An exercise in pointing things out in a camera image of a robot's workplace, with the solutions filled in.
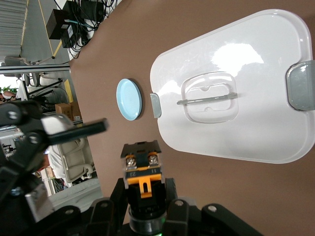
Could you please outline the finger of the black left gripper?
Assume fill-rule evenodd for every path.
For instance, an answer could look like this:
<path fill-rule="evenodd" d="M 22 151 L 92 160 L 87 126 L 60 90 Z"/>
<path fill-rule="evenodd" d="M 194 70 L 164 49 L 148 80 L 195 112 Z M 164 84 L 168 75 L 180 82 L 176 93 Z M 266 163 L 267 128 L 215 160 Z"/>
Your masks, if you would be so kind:
<path fill-rule="evenodd" d="M 75 141 L 108 128 L 105 118 L 78 127 L 64 114 L 44 115 L 41 106 L 33 100 L 1 104 L 0 125 L 15 125 L 25 135 L 12 157 L 1 158 L 2 172 L 32 172 L 40 165 L 48 146 Z"/>
<path fill-rule="evenodd" d="M 0 201 L 0 234 L 18 235 L 53 211 L 44 182 L 29 174 L 13 185 Z"/>

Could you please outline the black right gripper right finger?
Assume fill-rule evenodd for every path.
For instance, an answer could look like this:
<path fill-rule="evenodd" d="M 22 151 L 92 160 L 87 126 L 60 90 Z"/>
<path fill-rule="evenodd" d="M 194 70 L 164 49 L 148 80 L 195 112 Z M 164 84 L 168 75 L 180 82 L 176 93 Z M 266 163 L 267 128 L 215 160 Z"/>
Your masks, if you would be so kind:
<path fill-rule="evenodd" d="M 165 236 L 260 236 L 258 230 L 220 204 L 199 209 L 177 195 L 173 178 L 165 179 L 167 216 Z"/>

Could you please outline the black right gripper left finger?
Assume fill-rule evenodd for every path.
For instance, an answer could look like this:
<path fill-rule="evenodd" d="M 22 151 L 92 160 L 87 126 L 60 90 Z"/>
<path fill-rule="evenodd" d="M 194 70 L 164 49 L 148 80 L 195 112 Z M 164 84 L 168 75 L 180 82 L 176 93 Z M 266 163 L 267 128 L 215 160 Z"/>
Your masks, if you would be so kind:
<path fill-rule="evenodd" d="M 127 208 L 125 183 L 122 178 L 109 198 L 95 200 L 84 212 L 76 206 L 64 206 L 57 236 L 115 236 L 121 230 Z"/>

